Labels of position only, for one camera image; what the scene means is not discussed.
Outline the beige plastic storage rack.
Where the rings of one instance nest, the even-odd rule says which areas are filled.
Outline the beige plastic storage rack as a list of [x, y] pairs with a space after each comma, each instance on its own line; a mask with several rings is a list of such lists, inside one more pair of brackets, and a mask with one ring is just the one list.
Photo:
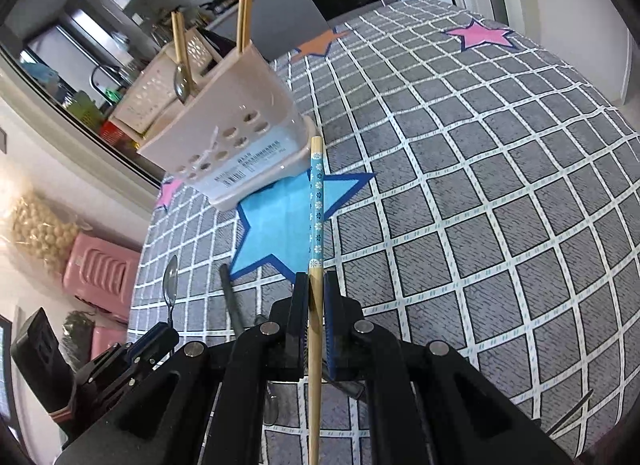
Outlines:
[[[195, 84], [201, 84], [213, 61], [222, 60], [219, 52], [196, 27], [186, 31], [186, 50]], [[131, 139], [141, 142], [153, 122], [177, 102], [174, 89], [176, 65], [176, 48], [170, 42], [143, 69], [108, 120]]]

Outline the kitchen faucet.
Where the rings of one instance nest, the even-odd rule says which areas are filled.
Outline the kitchen faucet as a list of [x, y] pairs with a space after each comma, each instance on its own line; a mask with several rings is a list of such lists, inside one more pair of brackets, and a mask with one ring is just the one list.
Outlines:
[[116, 66], [107, 64], [98, 64], [92, 70], [89, 84], [101, 98], [111, 105], [122, 101], [130, 87], [130, 81], [124, 76], [124, 72]]

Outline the bag of round snacks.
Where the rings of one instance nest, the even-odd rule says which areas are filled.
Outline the bag of round snacks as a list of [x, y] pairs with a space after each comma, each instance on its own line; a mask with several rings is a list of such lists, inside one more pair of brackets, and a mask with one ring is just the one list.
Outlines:
[[82, 226], [34, 193], [23, 195], [10, 216], [10, 239], [50, 273], [62, 274]]

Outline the blue patterned bamboo chopstick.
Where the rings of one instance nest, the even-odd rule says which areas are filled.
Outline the blue patterned bamboo chopstick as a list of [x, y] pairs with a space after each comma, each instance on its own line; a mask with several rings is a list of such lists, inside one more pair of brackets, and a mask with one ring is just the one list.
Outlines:
[[307, 337], [308, 364], [308, 462], [319, 464], [322, 326], [323, 326], [323, 141], [310, 141], [310, 234], [309, 234], [309, 321]]

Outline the pink plastic stool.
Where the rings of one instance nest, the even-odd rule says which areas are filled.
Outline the pink plastic stool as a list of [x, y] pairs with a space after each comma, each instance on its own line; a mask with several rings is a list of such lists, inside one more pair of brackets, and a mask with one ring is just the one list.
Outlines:
[[64, 292], [127, 323], [139, 251], [79, 233], [63, 272]]

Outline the beige plastic utensil holder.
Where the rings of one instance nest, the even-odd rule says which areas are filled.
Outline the beige plastic utensil holder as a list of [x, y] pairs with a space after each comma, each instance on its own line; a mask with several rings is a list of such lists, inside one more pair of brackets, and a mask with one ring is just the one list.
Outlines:
[[220, 211], [309, 168], [314, 121], [252, 44], [232, 50], [202, 79], [198, 94], [172, 104], [139, 153], [195, 188]]

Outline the dark grey steel spoon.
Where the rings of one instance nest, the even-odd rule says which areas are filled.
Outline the dark grey steel spoon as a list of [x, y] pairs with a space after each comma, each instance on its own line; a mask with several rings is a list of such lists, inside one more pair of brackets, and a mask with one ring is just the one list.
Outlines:
[[184, 63], [176, 65], [174, 74], [174, 90], [178, 101], [186, 104], [191, 95], [191, 79], [188, 74], [188, 68]]

